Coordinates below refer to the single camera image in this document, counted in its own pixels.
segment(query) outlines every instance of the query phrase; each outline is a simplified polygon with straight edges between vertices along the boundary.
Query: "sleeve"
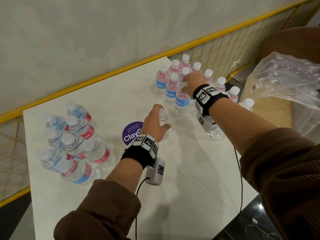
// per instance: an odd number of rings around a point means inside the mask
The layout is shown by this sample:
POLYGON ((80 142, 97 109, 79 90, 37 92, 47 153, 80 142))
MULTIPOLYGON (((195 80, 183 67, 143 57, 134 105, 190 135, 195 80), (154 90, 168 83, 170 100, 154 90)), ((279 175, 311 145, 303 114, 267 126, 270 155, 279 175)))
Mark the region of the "sleeve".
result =
POLYGON ((56 240, 127 239, 141 203, 138 197, 114 181, 95 180, 79 207, 56 225, 56 240))
POLYGON ((240 164, 283 237, 320 238, 320 145, 278 128, 251 146, 240 164))

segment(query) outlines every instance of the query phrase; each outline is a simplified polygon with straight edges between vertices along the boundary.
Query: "gray wall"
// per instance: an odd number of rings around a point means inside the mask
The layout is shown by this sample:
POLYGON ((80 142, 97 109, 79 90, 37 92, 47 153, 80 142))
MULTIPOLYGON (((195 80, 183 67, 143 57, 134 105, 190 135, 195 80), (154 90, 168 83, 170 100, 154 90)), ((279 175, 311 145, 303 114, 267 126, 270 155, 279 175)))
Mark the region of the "gray wall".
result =
POLYGON ((1 0, 0 113, 298 0, 1 0))

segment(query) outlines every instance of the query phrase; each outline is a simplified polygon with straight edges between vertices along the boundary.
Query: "tabletop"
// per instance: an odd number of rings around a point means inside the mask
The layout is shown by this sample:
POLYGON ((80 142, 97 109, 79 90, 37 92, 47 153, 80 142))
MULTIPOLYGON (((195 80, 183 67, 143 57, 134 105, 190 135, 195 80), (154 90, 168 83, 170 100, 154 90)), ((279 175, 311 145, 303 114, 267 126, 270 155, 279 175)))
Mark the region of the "tabletop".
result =
MULTIPOLYGON (((126 146, 124 128, 143 122, 155 103, 166 108, 172 128, 168 138, 159 143, 158 157, 166 162, 163 182, 160 186, 144 183, 139 190, 139 240, 212 239, 238 214, 241 182, 233 146, 227 138, 213 141, 189 111, 175 118, 172 108, 155 98, 155 74, 162 64, 169 67, 171 61, 160 58, 24 111, 37 240, 53 239, 57 222, 78 207, 90 188, 63 181, 34 156, 38 148, 50 148, 43 136, 42 114, 66 117, 65 102, 69 100, 88 109, 106 144, 115 148, 117 160, 126 146)), ((244 180, 243 205, 256 195, 244 180)), ((133 223, 128 237, 134 239, 134 234, 133 223)))

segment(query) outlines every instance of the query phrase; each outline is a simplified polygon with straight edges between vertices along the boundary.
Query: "person's left hand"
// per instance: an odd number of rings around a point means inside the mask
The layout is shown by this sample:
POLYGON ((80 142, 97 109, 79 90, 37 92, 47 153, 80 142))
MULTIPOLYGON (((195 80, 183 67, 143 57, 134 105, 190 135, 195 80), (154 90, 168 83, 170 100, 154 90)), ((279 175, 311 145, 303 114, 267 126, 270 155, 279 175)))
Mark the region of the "person's left hand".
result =
POLYGON ((163 139, 165 133, 171 128, 170 124, 160 126, 159 123, 159 111, 163 108, 160 104, 155 104, 149 115, 145 118, 141 134, 152 136, 158 143, 163 139))

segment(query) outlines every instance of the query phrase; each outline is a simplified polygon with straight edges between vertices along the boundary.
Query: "person's right hand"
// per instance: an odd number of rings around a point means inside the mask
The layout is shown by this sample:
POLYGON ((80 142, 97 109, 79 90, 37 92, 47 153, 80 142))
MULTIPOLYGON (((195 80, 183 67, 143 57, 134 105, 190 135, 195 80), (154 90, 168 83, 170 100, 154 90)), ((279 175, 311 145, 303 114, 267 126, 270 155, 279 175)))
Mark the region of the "person's right hand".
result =
POLYGON ((182 88, 182 91, 186 92, 190 96, 190 98, 193 98, 193 92, 197 87, 203 84, 207 84, 207 81, 205 80, 201 72, 191 72, 190 74, 186 75, 182 81, 187 82, 187 85, 182 88))

